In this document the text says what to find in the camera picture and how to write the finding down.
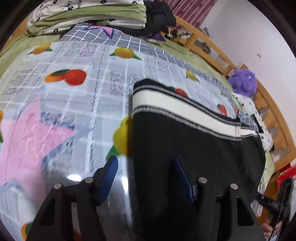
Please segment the person's right hand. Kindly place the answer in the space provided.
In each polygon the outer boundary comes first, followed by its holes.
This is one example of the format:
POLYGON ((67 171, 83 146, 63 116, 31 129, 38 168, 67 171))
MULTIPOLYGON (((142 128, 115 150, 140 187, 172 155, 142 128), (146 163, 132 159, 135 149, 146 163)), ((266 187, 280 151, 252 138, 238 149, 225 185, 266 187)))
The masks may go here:
POLYGON ((277 223, 275 228, 273 228, 270 223, 271 223, 271 220, 267 218, 261 224, 261 229, 262 229, 265 240, 275 240, 282 226, 282 221, 277 223))

